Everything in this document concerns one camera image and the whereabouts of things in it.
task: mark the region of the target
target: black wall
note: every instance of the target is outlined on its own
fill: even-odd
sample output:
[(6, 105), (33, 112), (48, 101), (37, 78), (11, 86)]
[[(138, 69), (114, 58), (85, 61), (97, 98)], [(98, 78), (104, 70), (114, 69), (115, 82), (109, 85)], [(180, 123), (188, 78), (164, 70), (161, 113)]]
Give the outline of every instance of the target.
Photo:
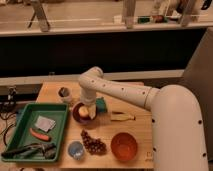
[(205, 29), (0, 38), (0, 77), (184, 69)]

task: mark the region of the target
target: grapes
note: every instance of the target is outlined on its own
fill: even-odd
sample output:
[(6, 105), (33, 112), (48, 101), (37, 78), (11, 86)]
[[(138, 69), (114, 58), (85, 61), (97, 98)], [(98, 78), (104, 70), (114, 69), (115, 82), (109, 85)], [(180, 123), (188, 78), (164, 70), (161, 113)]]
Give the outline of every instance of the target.
[(105, 154), (106, 144), (101, 141), (100, 138), (92, 138), (87, 131), (82, 130), (81, 137), (83, 140), (84, 147), (90, 154)]

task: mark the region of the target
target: sponge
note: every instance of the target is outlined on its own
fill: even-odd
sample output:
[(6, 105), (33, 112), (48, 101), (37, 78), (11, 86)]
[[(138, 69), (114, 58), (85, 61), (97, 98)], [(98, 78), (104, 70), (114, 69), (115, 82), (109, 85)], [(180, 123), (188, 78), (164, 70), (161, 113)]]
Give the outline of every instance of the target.
[(107, 113), (106, 103), (103, 97), (96, 99), (97, 113)]

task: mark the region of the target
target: orange handle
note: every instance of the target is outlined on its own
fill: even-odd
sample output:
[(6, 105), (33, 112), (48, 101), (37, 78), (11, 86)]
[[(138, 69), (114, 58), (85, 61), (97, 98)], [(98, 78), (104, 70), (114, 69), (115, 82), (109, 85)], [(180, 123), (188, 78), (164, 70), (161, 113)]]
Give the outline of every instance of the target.
[(50, 139), (51, 139), (48, 135), (38, 133), (33, 128), (30, 128), (30, 133), (32, 136), (34, 136), (40, 140), (43, 140), (43, 141), (50, 141)]

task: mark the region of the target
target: bowl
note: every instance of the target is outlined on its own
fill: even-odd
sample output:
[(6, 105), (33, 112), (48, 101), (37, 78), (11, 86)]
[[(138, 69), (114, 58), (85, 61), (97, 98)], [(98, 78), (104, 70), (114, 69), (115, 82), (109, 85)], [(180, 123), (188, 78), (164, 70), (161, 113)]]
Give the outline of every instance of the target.
[(112, 138), (111, 151), (119, 161), (132, 160), (137, 154), (137, 149), (137, 142), (129, 133), (121, 132)]
[(81, 102), (75, 104), (75, 105), (73, 106), (73, 109), (72, 109), (72, 115), (73, 115), (73, 118), (74, 118), (78, 123), (85, 125), (85, 124), (88, 124), (88, 123), (92, 122), (94, 119), (91, 119), (89, 116), (88, 116), (88, 117), (84, 117), (84, 118), (81, 117), (80, 114), (79, 114), (79, 108), (80, 108), (81, 106), (84, 106), (84, 104), (81, 103)]
[(84, 147), (79, 141), (73, 141), (68, 147), (68, 153), (76, 160), (80, 160), (84, 155)]

